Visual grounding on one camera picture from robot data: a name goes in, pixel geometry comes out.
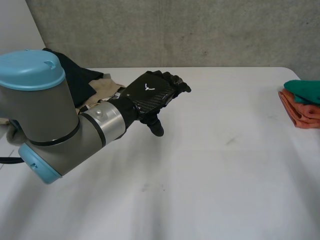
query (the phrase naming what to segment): table surface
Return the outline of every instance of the table surface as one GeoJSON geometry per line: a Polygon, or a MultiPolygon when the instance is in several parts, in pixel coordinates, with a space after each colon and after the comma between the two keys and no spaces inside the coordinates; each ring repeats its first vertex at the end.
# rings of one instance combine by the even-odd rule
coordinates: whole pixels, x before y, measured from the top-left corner
{"type": "MultiPolygon", "coordinates": [[[[277,93],[295,73],[157,69],[192,88],[161,110],[165,135],[135,122],[51,185],[25,164],[3,166],[0,239],[320,239],[320,132],[295,128],[277,93]]],[[[128,85],[156,68],[96,70],[128,85]]]]}

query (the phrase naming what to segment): pile of clothes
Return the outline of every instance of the pile of clothes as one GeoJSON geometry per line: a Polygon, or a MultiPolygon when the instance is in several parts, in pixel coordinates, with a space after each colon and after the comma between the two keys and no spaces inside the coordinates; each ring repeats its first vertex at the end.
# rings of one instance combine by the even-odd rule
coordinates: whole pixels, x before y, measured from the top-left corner
{"type": "MultiPolygon", "coordinates": [[[[51,52],[59,58],[74,108],[78,114],[95,106],[99,101],[117,98],[119,95],[117,93],[124,89],[124,86],[115,83],[109,74],[82,68],[66,55],[49,48],[44,48],[43,51],[51,52]]],[[[9,143],[20,146],[27,141],[27,137],[16,120],[0,118],[0,124],[9,125],[6,134],[9,143]]]]}
{"type": "Polygon", "coordinates": [[[291,80],[278,94],[297,128],[320,128],[320,81],[291,80]]]}

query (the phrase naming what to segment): wall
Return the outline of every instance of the wall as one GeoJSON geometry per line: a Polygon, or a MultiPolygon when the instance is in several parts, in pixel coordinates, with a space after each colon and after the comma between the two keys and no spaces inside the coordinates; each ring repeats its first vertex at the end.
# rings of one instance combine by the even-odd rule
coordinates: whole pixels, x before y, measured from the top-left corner
{"type": "Polygon", "coordinates": [[[320,80],[318,0],[27,0],[83,67],[287,67],[320,80]]]}
{"type": "Polygon", "coordinates": [[[45,46],[24,0],[0,0],[0,55],[45,46]]]}

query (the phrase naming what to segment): orange cloth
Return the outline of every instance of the orange cloth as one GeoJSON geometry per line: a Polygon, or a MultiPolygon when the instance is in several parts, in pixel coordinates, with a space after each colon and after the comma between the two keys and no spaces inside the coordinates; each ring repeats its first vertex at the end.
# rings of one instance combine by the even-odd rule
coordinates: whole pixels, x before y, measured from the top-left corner
{"type": "Polygon", "coordinates": [[[279,92],[279,97],[297,128],[320,128],[320,107],[295,102],[295,95],[286,89],[279,92]]]}

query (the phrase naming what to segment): folded towel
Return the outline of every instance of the folded towel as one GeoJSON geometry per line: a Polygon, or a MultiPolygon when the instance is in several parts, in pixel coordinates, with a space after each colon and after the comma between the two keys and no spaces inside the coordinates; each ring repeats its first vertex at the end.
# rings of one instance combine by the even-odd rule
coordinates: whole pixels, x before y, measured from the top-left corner
{"type": "Polygon", "coordinates": [[[284,88],[294,94],[296,103],[320,106],[320,81],[291,80],[284,88]]]}
{"type": "Polygon", "coordinates": [[[285,110],[297,128],[320,128],[320,107],[295,102],[295,95],[286,89],[278,94],[285,110]]]}

